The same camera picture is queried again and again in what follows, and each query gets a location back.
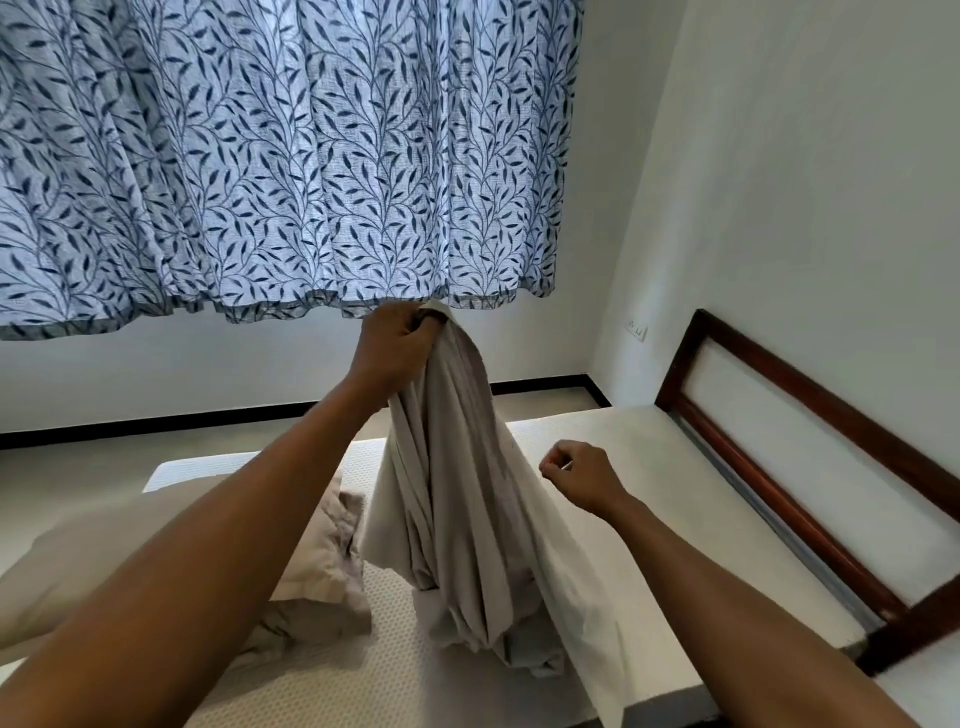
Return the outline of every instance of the mattress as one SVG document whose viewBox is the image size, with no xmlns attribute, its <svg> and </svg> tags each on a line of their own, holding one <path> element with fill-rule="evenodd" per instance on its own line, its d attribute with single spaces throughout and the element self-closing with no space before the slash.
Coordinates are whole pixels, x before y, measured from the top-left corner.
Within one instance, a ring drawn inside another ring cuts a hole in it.
<svg viewBox="0 0 960 728">
<path fill-rule="evenodd" d="M 681 432 L 655 407 L 608 408 L 511 423 L 536 464 L 558 439 L 607 450 L 624 486 L 710 558 L 773 598 L 835 647 L 863 628 Z M 384 440 L 352 443 L 343 487 L 369 494 Z M 164 463 L 145 490 L 232 473 L 255 453 Z M 629 551 L 603 522 L 543 482 L 604 580 L 629 661 L 625 725 L 686 725 L 715 707 L 670 630 Z M 226 675 L 191 726 L 525 726 L 564 728 L 592 718 L 575 674 L 536 679 L 491 654 L 436 649 L 420 632 L 410 587 L 367 565 L 374 632 L 327 648 L 299 648 L 282 661 Z"/>
</svg>

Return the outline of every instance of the pillowcase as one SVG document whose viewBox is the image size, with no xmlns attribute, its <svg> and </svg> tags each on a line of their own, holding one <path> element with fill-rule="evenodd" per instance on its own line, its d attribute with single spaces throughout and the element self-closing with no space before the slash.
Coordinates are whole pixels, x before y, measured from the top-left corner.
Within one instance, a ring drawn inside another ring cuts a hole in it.
<svg viewBox="0 0 960 728">
<path fill-rule="evenodd" d="M 226 477 L 196 478 L 143 493 L 38 536 L 0 576 L 0 665 L 34 651 L 130 555 Z M 362 562 L 353 545 L 363 499 L 342 493 L 340 484 L 337 472 L 231 667 L 275 659 L 291 643 L 327 644 L 371 632 Z"/>
</svg>

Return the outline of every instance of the curtain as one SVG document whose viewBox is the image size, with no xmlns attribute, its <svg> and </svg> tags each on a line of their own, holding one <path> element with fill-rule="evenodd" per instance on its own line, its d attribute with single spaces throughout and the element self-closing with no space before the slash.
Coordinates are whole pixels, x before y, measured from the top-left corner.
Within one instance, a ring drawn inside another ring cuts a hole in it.
<svg viewBox="0 0 960 728">
<path fill-rule="evenodd" d="M 0 338 L 554 284 L 582 0 L 0 0 Z"/>
</svg>

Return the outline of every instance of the wooden headboard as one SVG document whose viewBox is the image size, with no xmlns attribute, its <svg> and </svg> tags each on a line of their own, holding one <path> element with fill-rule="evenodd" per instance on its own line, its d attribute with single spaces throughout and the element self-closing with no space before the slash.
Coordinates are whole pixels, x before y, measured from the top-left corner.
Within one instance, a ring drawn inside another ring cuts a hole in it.
<svg viewBox="0 0 960 728">
<path fill-rule="evenodd" d="M 960 574 L 908 607 L 684 394 L 684 383 L 707 340 L 799 401 L 958 522 L 960 478 L 713 314 L 701 308 L 693 315 L 657 395 L 657 407 L 683 418 L 884 622 L 869 635 L 857 660 L 860 667 L 868 674 L 882 672 L 960 629 Z"/>
</svg>

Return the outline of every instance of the fist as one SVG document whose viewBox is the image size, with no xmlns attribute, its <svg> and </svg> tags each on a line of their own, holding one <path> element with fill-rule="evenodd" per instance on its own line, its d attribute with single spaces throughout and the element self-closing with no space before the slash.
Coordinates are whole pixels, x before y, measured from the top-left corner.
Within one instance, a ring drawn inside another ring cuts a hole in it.
<svg viewBox="0 0 960 728">
<path fill-rule="evenodd" d="M 419 303 L 382 304 L 363 321 L 348 377 L 386 400 L 423 370 L 443 325 Z"/>
<path fill-rule="evenodd" d="M 561 440 L 540 461 L 540 474 L 575 506 L 602 519 L 629 497 L 606 451 L 589 443 Z"/>
</svg>

